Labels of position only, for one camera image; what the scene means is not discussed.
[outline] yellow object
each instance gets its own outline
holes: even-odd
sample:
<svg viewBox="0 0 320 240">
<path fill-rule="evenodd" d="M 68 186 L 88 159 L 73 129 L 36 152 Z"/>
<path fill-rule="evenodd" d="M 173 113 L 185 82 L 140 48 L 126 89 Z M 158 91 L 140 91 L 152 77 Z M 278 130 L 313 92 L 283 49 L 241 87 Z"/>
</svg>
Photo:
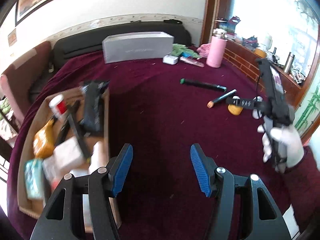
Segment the yellow object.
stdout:
<svg viewBox="0 0 320 240">
<path fill-rule="evenodd" d="M 234 96 L 233 99 L 240 99 L 240 97 Z M 242 112 L 243 107 L 235 106 L 235 105 L 228 105 L 228 110 L 233 115 L 239 115 Z"/>
<path fill-rule="evenodd" d="M 33 152 L 36 158 L 45 159 L 53 154 L 54 150 L 54 138 L 52 125 L 54 119 L 51 118 L 49 122 L 36 133 L 33 140 Z"/>
<path fill-rule="evenodd" d="M 267 56 L 267 54 L 263 50 L 258 49 L 258 48 L 254 50 L 254 53 L 262 58 L 266 58 L 266 56 Z"/>
</svg>

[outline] pink thermos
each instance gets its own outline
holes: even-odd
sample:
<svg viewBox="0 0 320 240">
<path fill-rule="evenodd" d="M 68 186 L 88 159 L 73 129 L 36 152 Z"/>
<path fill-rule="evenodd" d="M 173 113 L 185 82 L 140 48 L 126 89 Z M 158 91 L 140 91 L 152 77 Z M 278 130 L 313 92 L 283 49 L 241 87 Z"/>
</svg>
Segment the pink thermos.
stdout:
<svg viewBox="0 0 320 240">
<path fill-rule="evenodd" d="M 218 68 L 221 66 L 224 49 L 227 44 L 227 31 L 222 29 L 213 30 L 207 65 Z"/>
</svg>

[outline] gray box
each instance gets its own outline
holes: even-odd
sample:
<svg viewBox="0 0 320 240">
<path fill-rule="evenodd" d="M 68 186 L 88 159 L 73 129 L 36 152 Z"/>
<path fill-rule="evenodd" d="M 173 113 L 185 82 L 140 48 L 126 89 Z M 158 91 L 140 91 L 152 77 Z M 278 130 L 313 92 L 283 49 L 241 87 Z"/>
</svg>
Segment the gray box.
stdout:
<svg viewBox="0 0 320 240">
<path fill-rule="evenodd" d="M 105 63 L 162 58 L 172 52 L 174 37 L 164 32 L 124 33 L 102 41 Z"/>
</svg>

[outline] maroon tablecloth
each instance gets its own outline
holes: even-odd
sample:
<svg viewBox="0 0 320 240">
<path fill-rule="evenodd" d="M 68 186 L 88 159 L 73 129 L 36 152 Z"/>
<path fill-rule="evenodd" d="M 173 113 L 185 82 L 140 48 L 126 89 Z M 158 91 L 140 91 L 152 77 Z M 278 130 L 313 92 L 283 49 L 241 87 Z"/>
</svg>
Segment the maroon tablecloth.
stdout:
<svg viewBox="0 0 320 240">
<path fill-rule="evenodd" d="M 199 68 L 182 62 L 171 66 L 162 59 L 105 65 L 102 51 L 70 60 L 29 109 L 12 151 L 8 217 L 18 232 L 28 239 L 36 223 L 17 206 L 20 154 L 33 117 L 48 95 L 94 79 L 111 80 L 111 154 L 117 155 L 124 143 L 133 146 L 132 167 L 118 197 L 121 239 L 194 240 L 203 236 L 214 200 L 200 191 L 190 161 L 193 143 L 200 143 L 206 155 L 233 174 L 258 174 L 284 212 L 289 207 L 287 189 L 271 165 L 262 162 L 262 135 L 256 131 L 261 120 L 253 119 L 249 110 L 233 116 L 223 102 L 208 109 L 208 101 L 221 92 L 180 85 L 181 78 L 220 84 L 237 89 L 240 97 L 255 97 L 254 84 L 231 66 Z M 233 239 L 236 229 L 231 234 Z"/>
</svg>

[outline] blue gripper pad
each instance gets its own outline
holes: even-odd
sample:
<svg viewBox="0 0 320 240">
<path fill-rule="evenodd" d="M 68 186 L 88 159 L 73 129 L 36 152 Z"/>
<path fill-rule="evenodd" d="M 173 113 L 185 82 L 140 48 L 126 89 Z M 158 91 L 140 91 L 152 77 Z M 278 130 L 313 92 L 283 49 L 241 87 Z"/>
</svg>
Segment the blue gripper pad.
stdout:
<svg viewBox="0 0 320 240">
<path fill-rule="evenodd" d="M 201 147 L 198 144 L 193 144 L 190 149 L 190 157 L 193 168 L 199 182 L 199 186 L 206 197 L 212 194 L 211 183 L 214 182 L 214 168 L 210 165 L 208 157 L 204 155 Z"/>
<path fill-rule="evenodd" d="M 122 147 L 108 175 L 110 181 L 113 182 L 111 193 L 114 197 L 116 197 L 122 190 L 125 178 L 127 177 L 131 165 L 132 157 L 132 146 L 131 144 L 126 143 Z"/>
</svg>

